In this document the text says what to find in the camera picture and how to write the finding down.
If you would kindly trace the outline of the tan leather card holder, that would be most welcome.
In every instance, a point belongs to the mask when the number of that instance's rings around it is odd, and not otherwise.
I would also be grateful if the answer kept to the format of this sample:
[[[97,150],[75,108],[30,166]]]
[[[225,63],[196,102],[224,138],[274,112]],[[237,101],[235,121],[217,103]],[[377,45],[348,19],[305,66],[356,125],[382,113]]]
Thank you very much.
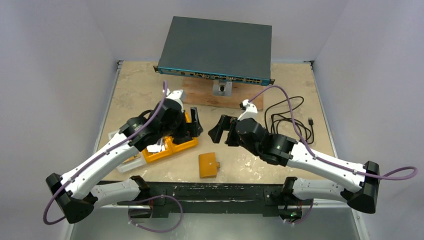
[[[215,152],[200,154],[198,156],[198,165],[201,179],[216,178],[221,167]]]

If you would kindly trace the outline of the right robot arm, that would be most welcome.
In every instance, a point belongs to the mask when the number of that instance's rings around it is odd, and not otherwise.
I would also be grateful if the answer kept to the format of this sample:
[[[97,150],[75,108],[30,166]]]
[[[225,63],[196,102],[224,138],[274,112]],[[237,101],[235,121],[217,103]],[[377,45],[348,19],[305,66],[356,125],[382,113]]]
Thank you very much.
[[[321,180],[287,177],[279,193],[284,202],[325,199],[346,203],[362,213],[376,212],[380,182],[361,175],[360,171],[377,174],[377,163],[358,164],[308,151],[303,143],[282,134],[269,133],[252,118],[237,120],[222,115],[208,135],[217,144],[224,131],[228,132],[224,143],[229,147],[243,147],[270,165],[300,169],[322,177]],[[319,160],[321,156],[328,159]]]

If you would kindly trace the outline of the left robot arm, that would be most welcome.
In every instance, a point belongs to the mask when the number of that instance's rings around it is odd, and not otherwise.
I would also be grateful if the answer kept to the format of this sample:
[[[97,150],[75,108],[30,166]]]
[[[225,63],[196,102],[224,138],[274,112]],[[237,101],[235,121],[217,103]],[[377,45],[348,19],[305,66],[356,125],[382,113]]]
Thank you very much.
[[[101,200],[111,197],[95,195],[94,188],[118,165],[153,145],[163,137],[196,138],[203,128],[198,109],[190,108],[191,120],[177,100],[164,98],[154,109],[131,117],[103,148],[74,169],[59,175],[51,173],[45,182],[52,194],[43,212],[46,225],[62,220],[78,223],[90,215]]]

